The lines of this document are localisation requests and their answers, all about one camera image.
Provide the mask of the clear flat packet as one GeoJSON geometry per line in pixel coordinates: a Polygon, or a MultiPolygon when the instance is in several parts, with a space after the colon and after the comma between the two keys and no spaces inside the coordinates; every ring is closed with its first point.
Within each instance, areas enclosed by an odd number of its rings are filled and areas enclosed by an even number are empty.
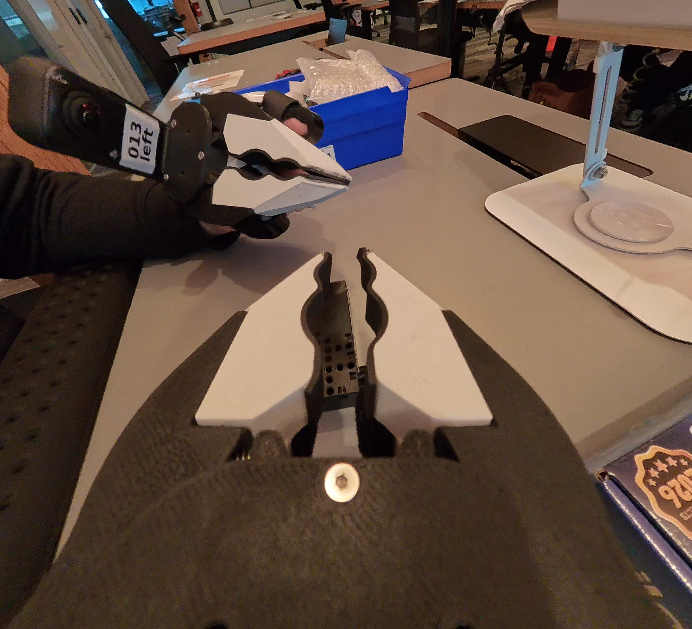
{"type": "Polygon", "coordinates": [[[203,95],[213,95],[236,88],[244,70],[225,72],[189,81],[173,99],[186,100],[203,95]]]}

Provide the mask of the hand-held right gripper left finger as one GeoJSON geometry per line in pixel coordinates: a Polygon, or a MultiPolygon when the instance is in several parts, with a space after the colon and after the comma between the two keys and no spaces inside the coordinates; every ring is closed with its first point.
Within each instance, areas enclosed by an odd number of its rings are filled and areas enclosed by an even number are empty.
{"type": "Polygon", "coordinates": [[[316,255],[247,308],[195,420],[200,426],[300,429],[308,421],[305,389],[315,346],[302,322],[318,292],[316,271],[331,254],[316,255]]]}

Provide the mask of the blue plastic bin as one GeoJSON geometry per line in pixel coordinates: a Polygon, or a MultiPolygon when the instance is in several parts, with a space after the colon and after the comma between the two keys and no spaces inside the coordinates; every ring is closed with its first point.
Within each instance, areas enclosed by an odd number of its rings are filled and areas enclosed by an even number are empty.
{"type": "Polygon", "coordinates": [[[378,88],[312,108],[324,122],[317,148],[346,170],[402,153],[410,78],[387,71],[400,82],[401,90],[378,88]]]}

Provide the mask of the bubble wrap bag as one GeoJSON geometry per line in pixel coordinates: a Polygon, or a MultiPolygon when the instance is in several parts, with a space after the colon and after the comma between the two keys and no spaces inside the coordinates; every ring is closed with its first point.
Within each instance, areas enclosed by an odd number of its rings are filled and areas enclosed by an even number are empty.
{"type": "Polygon", "coordinates": [[[297,58],[309,88],[309,102],[319,105],[377,88],[389,88],[393,93],[403,89],[401,82],[368,50],[349,50],[347,53],[349,59],[297,58]]]}

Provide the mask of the wooden desk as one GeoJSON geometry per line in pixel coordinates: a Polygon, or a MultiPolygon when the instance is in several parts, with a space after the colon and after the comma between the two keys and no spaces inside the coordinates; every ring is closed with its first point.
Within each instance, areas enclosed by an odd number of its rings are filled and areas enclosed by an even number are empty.
{"type": "Polygon", "coordinates": [[[177,45],[177,53],[181,56],[198,53],[206,54],[208,51],[224,45],[325,22],[326,17],[324,11],[321,10],[275,12],[241,23],[193,33],[177,45]]]}

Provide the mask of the brown bag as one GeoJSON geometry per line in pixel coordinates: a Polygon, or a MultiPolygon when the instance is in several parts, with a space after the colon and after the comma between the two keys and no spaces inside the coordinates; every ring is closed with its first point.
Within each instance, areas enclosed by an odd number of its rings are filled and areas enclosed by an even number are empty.
{"type": "Polygon", "coordinates": [[[595,74],[591,70],[565,71],[551,79],[535,82],[528,100],[589,119],[593,103],[594,80],[595,74]]]}

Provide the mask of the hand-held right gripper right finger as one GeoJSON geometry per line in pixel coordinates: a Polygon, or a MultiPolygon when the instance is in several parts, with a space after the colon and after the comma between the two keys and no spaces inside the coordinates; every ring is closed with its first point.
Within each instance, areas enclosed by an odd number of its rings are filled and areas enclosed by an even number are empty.
{"type": "Polygon", "coordinates": [[[368,348],[364,411],[386,428],[486,426],[493,416],[442,308],[361,248],[368,348]]]}

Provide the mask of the white book stand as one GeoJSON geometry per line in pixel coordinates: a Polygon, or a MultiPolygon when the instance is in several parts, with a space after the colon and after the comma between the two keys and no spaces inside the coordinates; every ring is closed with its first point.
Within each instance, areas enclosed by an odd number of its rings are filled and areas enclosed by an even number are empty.
{"type": "Polygon", "coordinates": [[[691,342],[691,198],[607,165],[622,44],[691,49],[691,0],[511,0],[532,29],[601,39],[582,163],[491,194],[485,208],[653,331],[691,342]]]}

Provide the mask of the wood-edged grey desk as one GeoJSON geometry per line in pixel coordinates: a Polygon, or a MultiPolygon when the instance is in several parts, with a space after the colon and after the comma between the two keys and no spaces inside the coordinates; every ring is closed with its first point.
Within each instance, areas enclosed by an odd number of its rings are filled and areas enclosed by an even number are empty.
{"type": "Polygon", "coordinates": [[[345,42],[327,45],[327,39],[304,40],[328,59],[347,60],[349,51],[367,50],[377,61],[392,71],[410,79],[410,88],[445,80],[451,76],[452,61],[447,57],[418,50],[382,44],[376,41],[348,36],[345,42]]]}
{"type": "Polygon", "coordinates": [[[164,100],[167,102],[173,100],[190,81],[237,70],[244,71],[239,80],[238,88],[272,81],[281,71],[298,68],[296,60],[299,57],[322,59],[331,56],[299,39],[292,39],[243,53],[216,55],[211,62],[202,62],[184,68],[164,100]]]}

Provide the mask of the black perforated plastic block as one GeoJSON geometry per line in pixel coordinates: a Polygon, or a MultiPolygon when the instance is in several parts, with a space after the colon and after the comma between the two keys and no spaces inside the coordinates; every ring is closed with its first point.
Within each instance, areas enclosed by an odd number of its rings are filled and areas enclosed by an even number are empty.
{"type": "Polygon", "coordinates": [[[323,411],[353,408],[365,419],[367,366],[359,365],[351,322],[350,295],[345,280],[331,283],[325,297],[317,340],[321,350],[323,411]]]}

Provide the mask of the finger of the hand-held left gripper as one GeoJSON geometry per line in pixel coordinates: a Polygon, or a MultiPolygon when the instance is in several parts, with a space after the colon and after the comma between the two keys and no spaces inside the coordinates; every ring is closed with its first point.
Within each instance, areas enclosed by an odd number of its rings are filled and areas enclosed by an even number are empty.
{"type": "Polygon", "coordinates": [[[316,148],[279,120],[228,114],[223,137],[229,155],[247,164],[280,165],[348,185],[351,176],[329,154],[316,148]]]}
{"type": "Polygon", "coordinates": [[[310,175],[290,179],[267,173],[252,176],[246,169],[227,168],[212,188],[212,204],[245,208],[261,216],[313,208],[348,190],[351,178],[327,180],[310,175]]]}

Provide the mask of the blue robot kit box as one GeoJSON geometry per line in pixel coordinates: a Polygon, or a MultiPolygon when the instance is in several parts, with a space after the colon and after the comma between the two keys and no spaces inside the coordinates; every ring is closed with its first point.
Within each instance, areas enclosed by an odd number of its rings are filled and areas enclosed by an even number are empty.
{"type": "Polygon", "coordinates": [[[596,474],[616,537],[670,628],[691,627],[691,416],[596,474]]]}

